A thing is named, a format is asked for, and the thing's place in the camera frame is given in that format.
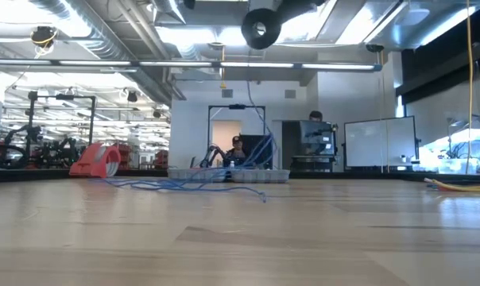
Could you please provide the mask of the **long ceiling light strip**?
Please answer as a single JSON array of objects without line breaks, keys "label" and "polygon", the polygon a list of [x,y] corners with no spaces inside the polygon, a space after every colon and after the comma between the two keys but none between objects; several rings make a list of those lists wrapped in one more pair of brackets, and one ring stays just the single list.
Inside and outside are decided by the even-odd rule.
[{"label": "long ceiling light strip", "polygon": [[380,64],[305,64],[234,61],[172,61],[172,60],[40,60],[0,59],[5,66],[62,66],[62,67],[105,67],[105,68],[276,68],[306,69],[314,71],[379,72]]}]

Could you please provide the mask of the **dark monitor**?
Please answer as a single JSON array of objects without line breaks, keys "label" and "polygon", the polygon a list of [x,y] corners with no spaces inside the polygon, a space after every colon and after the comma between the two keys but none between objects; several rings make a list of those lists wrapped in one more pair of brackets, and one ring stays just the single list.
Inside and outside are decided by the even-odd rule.
[{"label": "dark monitor", "polygon": [[300,121],[300,145],[304,156],[334,156],[335,127],[329,122]]}]

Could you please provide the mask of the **black computer green lights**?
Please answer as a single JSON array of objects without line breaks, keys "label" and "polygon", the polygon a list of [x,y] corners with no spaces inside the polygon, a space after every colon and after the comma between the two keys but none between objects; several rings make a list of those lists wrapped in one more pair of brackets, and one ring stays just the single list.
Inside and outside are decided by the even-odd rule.
[{"label": "black computer green lights", "polygon": [[247,165],[263,169],[273,167],[273,138],[270,135],[243,134],[240,139],[246,152]]}]

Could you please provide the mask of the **black equipment stand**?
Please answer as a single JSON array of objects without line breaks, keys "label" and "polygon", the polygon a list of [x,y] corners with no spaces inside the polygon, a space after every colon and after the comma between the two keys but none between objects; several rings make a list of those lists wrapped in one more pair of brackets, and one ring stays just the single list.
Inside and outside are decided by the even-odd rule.
[{"label": "black equipment stand", "polygon": [[290,170],[292,172],[333,172],[335,162],[336,158],[328,155],[294,156]]}]

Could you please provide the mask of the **red storage bin rack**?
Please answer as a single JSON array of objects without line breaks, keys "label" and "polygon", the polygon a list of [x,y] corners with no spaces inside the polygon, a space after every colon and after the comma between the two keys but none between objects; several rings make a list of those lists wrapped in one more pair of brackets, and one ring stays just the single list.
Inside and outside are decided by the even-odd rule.
[{"label": "red storage bin rack", "polygon": [[168,167],[168,151],[158,151],[153,161],[153,165],[154,168],[166,169]]}]

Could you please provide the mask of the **whiteboard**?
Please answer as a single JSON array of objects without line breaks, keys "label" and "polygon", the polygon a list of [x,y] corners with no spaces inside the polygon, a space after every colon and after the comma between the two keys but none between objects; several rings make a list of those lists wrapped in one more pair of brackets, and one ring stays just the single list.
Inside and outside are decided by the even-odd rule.
[{"label": "whiteboard", "polygon": [[344,168],[399,167],[418,157],[415,118],[344,124]]}]

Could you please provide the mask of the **grey tray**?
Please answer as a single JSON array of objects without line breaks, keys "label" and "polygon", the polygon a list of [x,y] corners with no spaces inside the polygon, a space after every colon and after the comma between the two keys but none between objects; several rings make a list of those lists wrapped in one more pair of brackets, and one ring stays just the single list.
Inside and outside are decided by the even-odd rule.
[{"label": "grey tray", "polygon": [[169,169],[168,178],[188,182],[223,182],[247,184],[284,184],[289,179],[289,170],[241,169],[241,168],[186,168]]}]

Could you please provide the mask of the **red tape dispenser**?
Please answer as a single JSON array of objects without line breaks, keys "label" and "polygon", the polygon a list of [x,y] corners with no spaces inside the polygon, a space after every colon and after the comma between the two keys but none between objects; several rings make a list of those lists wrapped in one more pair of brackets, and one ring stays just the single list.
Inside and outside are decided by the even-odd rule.
[{"label": "red tape dispenser", "polygon": [[81,157],[70,167],[70,176],[106,179],[116,175],[121,156],[118,147],[93,143],[85,148]]}]

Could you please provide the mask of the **clear plastic bin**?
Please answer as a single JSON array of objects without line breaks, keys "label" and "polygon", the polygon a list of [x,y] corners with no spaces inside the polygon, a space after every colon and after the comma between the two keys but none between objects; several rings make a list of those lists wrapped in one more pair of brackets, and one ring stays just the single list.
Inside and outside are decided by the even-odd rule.
[{"label": "clear plastic bin", "polygon": [[438,165],[439,174],[475,175],[478,159],[442,159]]}]

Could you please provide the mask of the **silver ceiling air duct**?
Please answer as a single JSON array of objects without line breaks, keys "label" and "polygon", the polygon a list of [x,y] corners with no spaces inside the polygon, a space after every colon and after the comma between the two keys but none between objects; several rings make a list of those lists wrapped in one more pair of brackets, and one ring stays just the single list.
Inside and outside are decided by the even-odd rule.
[{"label": "silver ceiling air duct", "polygon": [[[81,21],[91,31],[81,45],[100,60],[136,60],[137,57],[116,36],[87,0],[29,0],[36,8],[62,21]],[[127,76],[152,100],[171,106],[172,100],[186,100],[168,80],[151,76],[143,68]]]}]

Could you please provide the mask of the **black table frame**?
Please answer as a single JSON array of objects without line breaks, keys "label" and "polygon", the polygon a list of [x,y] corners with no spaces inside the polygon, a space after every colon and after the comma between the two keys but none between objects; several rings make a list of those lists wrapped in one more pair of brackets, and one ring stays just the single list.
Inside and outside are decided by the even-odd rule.
[{"label": "black table frame", "polygon": [[[70,179],[67,169],[0,169],[0,183],[21,182],[34,180],[62,180]],[[407,180],[423,181],[425,178],[434,179],[444,183],[478,183],[480,175],[453,175],[436,174],[430,172],[291,172],[290,179],[294,180]]]}]

